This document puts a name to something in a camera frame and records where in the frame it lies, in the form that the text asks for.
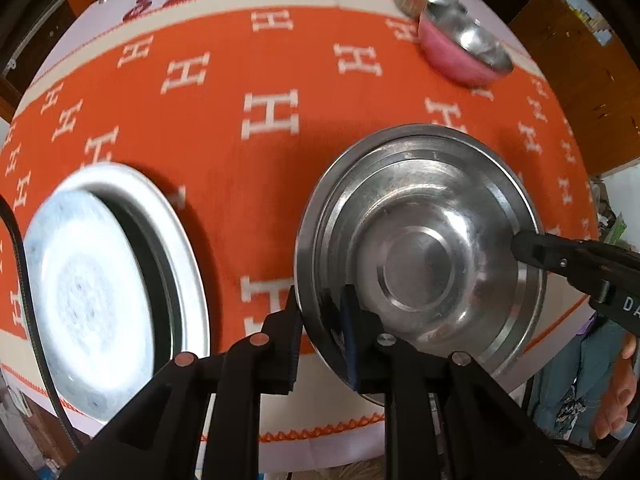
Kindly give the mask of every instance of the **round table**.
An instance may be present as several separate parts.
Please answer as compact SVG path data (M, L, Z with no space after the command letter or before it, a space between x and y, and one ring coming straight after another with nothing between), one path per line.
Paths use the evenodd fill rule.
M553 92L506 25L480 0L462 1L516 65L488 89L459 88L435 73L415 23L393 0L94 4L20 102L0 153L0 193L25 232L38 206L81 166L113 160L143 171L190 237L214 320L212 352L257 332L281 308L316 181L344 149L382 128L439 123L477 137L522 179L548 231L595 236L587 175ZM10 247L4 228L2 245ZM2 373L52 411L24 331L12 256L0 256ZM575 334L591 315L584 300L550 276L536 333L500 379L507 391ZM100 429L65 407L79 429ZM293 393L262 399L260 470L379 456L383 417L304 336Z

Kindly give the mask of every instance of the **finger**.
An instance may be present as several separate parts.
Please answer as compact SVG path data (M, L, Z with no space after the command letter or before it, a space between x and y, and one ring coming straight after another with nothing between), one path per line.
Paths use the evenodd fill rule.
M617 403L626 407L636 394L638 378L634 375L629 359L618 359L614 365L613 374L607 391L612 392Z
M593 419L593 434L596 436L597 440L601 440L609 433L611 433L611 426L609 425L607 417L598 412Z
M622 350L620 356L623 359L631 359L631 356L636 351L636 336L627 332L625 334L624 342L622 343Z
M623 419L624 423L626 414L626 407L620 405L616 399L615 392L611 389L607 390L602 396L597 413L597 415L607 423L606 429L608 431L615 431L613 426L618 426L620 419Z

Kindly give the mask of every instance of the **black clamp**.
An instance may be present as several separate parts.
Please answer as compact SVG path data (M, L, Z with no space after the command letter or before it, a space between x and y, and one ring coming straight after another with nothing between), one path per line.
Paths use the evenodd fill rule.
M594 240L520 232L511 240L516 260L567 278L588 294L591 307L640 336L640 257Z
M339 311L333 309L325 314L340 319L349 386L385 398L388 480L440 480L443 470L452 480L578 478L468 354L423 354L384 332L378 315L360 308L353 285L343 288Z
M226 353L183 352L166 364L63 471L61 480L193 478L211 394L216 394L202 478L255 480L260 394L287 395L298 371L302 318L286 309Z

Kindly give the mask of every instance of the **orange trim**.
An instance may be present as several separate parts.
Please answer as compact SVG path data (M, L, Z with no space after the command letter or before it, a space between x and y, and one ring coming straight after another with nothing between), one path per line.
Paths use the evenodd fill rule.
M188 6L188 5L190 5L191 3L193 3L193 0L188 0L188 1L186 1L186 2L179 2L179 3L176 3L176 4L171 4L171 6L170 6L170 7L172 8L172 7L179 7L179 6ZM113 27L108 28L107 30L105 30L105 31L101 32L100 34L97 34L96 36L94 36L94 37L93 37L93 38L91 38L90 40L85 41L84 43L82 43L82 44L80 44L79 46L75 47L75 49L73 49L71 52L69 52L68 54L66 54L66 56L64 56L64 57L60 58L59 60L57 60L53 65L51 65L49 68L47 68L47 69L46 69L46 70L45 70L45 71L44 71L44 72L43 72L39 77L34 78L34 79L33 79L33 81L31 81L31 84L28 86L27 90L28 90L29 88L31 88L33 85L35 85L35 84L36 84L40 79L42 79L44 76L46 76L49 72L51 72L55 67L57 67L60 63L62 63L65 59L67 59L67 58L71 57L71 56L72 56L73 54L75 54L78 50L80 50L81 48L86 47L87 45L89 45L89 44L91 44L91 43L93 43L93 42L94 42L95 40L97 40L98 38L101 38L101 37L103 37L103 36L106 36L106 35L107 35L107 34L109 34L110 32L113 32L114 30L117 30L118 28L123 27L124 25L127 25L127 23L132 23L132 22L134 22L134 21L135 21L135 20L137 20L138 18L141 18L141 17L143 17L143 16L149 16L149 15L151 15L151 14L155 14L156 12L162 12L163 10L166 10L167 8L168 8L168 7L158 7L157 9L151 9L151 10L148 10L148 11L144 12L143 14L140 14L139 16L136 16L135 18L132 18L132 19L131 19L131 20L129 20L128 22L117 23L116 25L113 25ZM151 31L147 31L147 32L140 32L140 34L136 35L134 38L139 38L139 37L141 37L141 36L144 36L145 34L148 36L149 34L151 34ZM120 43L120 44L118 44L118 45L114 46L114 47L113 47L113 49L116 49L116 48L118 48L119 46L123 46L123 45L126 45L126 44L127 44L127 42L126 42L126 41L123 41L122 43ZM56 82L60 81L63 77L61 77L60 79L56 79L56 81L55 81L53 84L55 84Z
M548 336L549 334L551 334L557 327L558 325L560 325L565 319L567 319L575 310L577 310L577 308L579 306L581 306L581 304L584 303L584 300L586 300L589 297L588 294L585 294L583 297L580 298L580 300L578 300L578 302L576 304L574 304L574 306L572 306L570 309L568 309L564 314L562 314L562 316L560 316L558 319L556 319L551 325L549 325L546 329L544 329L540 334L538 334L535 338L533 338L529 344L526 346L526 348L524 349L525 352L528 352L529 350L531 350L535 345L537 345L539 342L541 342L546 336Z
M25 384L26 386L30 387L32 390L35 390L39 394L44 395L45 397L47 397L47 399L49 399L49 396L47 395L47 392L45 390L43 390L39 386L36 386L36 384L33 384L30 380L28 380L26 377L23 377L22 375L20 375L18 372L16 372L10 366L2 363L2 364L0 364L0 367L3 368L4 370L8 371L9 373L11 373L13 376L15 376L15 378L18 379L21 383ZM62 404L66 409L71 410L72 412L76 412L76 413L80 413L81 415L84 415L83 412L80 412L78 409L73 407L65 399L61 398L60 399L60 404Z
M275 435L273 433L265 433L260 436L261 443L267 442L284 442L291 440L305 440L307 438L316 438L318 436L325 436L334 433L342 433L343 431L355 430L356 428L364 428L369 424L375 424L376 422L381 422L385 420L384 413L373 413L370 416L362 416L360 420L355 420L352 418L349 422L339 422L337 426L332 426L331 424L327 424L326 426L316 426L312 430L301 430L297 432L295 430L289 431L289 433L284 433L283 431L279 431ZM203 435L200 437L201 442L207 441L207 435Z

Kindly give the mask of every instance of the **pink bowl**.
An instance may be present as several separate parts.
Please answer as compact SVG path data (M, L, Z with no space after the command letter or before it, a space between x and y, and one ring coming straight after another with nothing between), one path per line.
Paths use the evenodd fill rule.
M464 18L474 23L475 30L460 33L460 24L456 23L458 30L451 34L453 37L460 37L465 33L473 34L479 30L480 25L478 22L475 22L466 14ZM491 68L486 62L465 50L459 43L440 30L428 7L420 15L418 38L427 61L437 72L461 86L470 88L485 87L497 79L503 78L513 70L511 60L498 40L484 28L481 32L484 40L495 41L495 45L492 45L491 48L495 49L500 57L501 66L499 70Z

